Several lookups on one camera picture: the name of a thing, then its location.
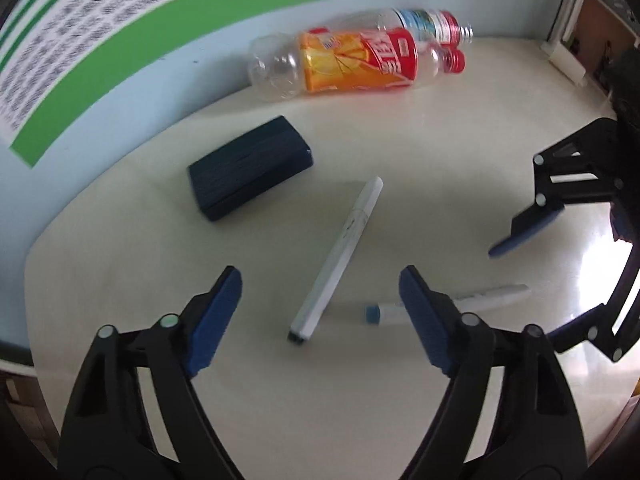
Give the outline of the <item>white marker blue cap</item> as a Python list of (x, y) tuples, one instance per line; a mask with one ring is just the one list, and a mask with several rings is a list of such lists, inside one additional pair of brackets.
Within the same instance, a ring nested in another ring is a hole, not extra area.
[[(452, 301), (461, 312), (482, 313), (518, 304), (527, 299), (532, 291), (524, 284), (506, 285), (502, 287), (474, 292), (460, 296)], [(366, 309), (366, 322), (374, 326), (407, 325), (410, 318), (404, 304), (375, 304)]]

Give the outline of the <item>large clear landscape-label bottle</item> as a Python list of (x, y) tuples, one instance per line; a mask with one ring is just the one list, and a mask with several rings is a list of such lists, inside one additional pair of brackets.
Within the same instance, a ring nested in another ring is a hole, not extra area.
[(461, 25), (446, 10), (384, 8), (359, 11), (327, 21), (316, 32), (344, 32), (345, 30), (403, 28), (411, 32), (418, 44), (435, 41), (443, 47), (458, 48), (473, 41), (469, 24)]

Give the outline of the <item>white shelf unit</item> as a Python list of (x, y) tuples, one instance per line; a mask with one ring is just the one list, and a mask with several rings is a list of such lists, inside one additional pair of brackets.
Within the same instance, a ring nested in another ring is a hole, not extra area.
[(638, 47), (639, 11), (631, 0), (561, 0), (541, 50), (569, 81), (609, 92), (611, 64)]

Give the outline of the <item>white marker black cap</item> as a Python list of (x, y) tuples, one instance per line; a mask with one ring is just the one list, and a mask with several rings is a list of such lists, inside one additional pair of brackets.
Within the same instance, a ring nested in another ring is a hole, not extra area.
[(373, 177), (363, 187), (309, 294), (288, 329), (288, 341), (304, 344), (316, 330), (326, 307), (352, 260), (384, 183)]

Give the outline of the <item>green white wall poster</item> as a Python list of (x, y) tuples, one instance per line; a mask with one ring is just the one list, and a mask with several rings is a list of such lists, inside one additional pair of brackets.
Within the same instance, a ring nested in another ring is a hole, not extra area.
[(27, 0), (1, 33), (1, 139), (27, 166), (128, 77), (210, 32), (321, 0)]

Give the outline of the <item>orange label plastic bottle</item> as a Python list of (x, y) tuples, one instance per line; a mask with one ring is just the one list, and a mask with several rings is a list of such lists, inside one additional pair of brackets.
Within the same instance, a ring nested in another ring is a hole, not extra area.
[(250, 84), (266, 100), (326, 92), (386, 91), (465, 70), (464, 53), (407, 29), (274, 34), (250, 46)]

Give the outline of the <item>dark blue board eraser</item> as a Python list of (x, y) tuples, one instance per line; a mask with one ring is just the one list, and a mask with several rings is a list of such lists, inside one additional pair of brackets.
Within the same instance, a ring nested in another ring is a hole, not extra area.
[(215, 222), (313, 164), (310, 146), (279, 116), (194, 162), (188, 173), (198, 209)]

